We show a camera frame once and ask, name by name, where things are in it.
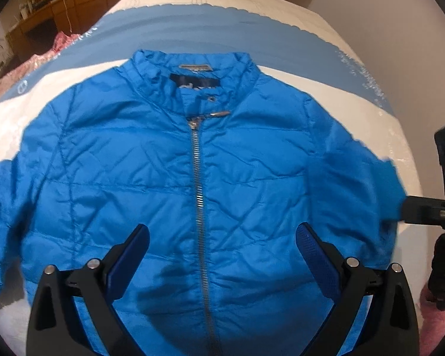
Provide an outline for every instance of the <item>clothing label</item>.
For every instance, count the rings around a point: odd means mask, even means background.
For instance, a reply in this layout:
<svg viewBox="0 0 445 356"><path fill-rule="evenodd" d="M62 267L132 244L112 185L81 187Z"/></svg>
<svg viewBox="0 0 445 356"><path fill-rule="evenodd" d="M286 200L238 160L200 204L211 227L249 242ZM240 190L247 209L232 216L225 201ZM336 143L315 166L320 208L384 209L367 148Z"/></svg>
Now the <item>clothing label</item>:
<svg viewBox="0 0 445 356"><path fill-rule="evenodd" d="M209 64L181 64L178 67L193 72L212 71L211 65Z"/></svg>
<svg viewBox="0 0 445 356"><path fill-rule="evenodd" d="M202 88L214 88L221 86L219 79L213 78L199 78L196 76L176 75L172 73L170 74L170 79L178 85L178 88L200 90Z"/></svg>

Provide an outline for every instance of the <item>cable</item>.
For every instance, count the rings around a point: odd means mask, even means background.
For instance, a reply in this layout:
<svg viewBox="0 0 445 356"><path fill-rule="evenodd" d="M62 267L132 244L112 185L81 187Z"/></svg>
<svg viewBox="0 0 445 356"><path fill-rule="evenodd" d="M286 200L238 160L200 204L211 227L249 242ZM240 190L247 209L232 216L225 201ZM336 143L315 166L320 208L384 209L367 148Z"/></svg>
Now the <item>cable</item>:
<svg viewBox="0 0 445 356"><path fill-rule="evenodd" d="M63 2L64 2L64 9L66 10L66 17L68 19L68 24L69 24L69 33L72 34L72 25L68 15L68 7L66 6L66 0L63 0Z"/></svg>

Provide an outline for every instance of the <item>jacket zipper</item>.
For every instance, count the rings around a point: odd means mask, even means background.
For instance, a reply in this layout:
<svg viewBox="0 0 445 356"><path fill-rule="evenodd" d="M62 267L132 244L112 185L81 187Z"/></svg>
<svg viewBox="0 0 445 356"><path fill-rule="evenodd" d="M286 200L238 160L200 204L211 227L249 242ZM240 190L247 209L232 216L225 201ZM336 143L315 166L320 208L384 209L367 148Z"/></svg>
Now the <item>jacket zipper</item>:
<svg viewBox="0 0 445 356"><path fill-rule="evenodd" d="M214 326L214 320L211 315L211 306L209 301L209 279L205 260L206 232L204 228L204 200L203 185L201 183L201 152L199 145L199 128L204 119L207 119L209 117L223 117L229 114L229 111L215 112L209 115L193 117L188 121L188 125L191 129L191 141L193 145L193 174L195 177L196 188L196 228L198 232L198 261L201 277L201 288L203 292L204 319L206 321L209 335L210 356L222 356L223 352L221 344L219 343L219 339L216 336L216 329Z"/></svg>

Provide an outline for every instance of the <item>jacket sleeve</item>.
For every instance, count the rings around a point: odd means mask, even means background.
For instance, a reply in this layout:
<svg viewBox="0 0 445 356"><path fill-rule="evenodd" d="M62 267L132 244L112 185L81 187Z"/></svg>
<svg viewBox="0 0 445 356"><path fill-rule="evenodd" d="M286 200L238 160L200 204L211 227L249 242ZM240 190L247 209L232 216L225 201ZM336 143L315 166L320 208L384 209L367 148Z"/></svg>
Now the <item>jacket sleeve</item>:
<svg viewBox="0 0 445 356"><path fill-rule="evenodd" d="M343 256L387 267L406 197L395 167L353 140L313 98L305 108L314 144L308 174L314 228Z"/></svg>
<svg viewBox="0 0 445 356"><path fill-rule="evenodd" d="M15 157L0 161L0 290L5 270L19 253L21 237L33 216L61 129L48 103L25 129Z"/></svg>

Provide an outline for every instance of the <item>blue gripper pad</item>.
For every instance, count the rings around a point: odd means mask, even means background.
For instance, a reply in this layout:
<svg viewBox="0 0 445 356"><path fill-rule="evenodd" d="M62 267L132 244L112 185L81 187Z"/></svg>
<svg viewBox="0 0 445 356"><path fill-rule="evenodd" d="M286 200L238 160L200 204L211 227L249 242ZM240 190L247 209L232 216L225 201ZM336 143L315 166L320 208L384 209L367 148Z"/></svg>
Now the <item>blue gripper pad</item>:
<svg viewBox="0 0 445 356"><path fill-rule="evenodd" d="M338 261L343 257L335 246L322 242L306 222L298 226L295 241L323 296L336 303L341 296L341 276L328 255Z"/></svg>
<svg viewBox="0 0 445 356"><path fill-rule="evenodd" d="M142 224L135 228L124 244L117 245L122 250L107 275L107 299L114 301L122 298L149 245L150 232Z"/></svg>

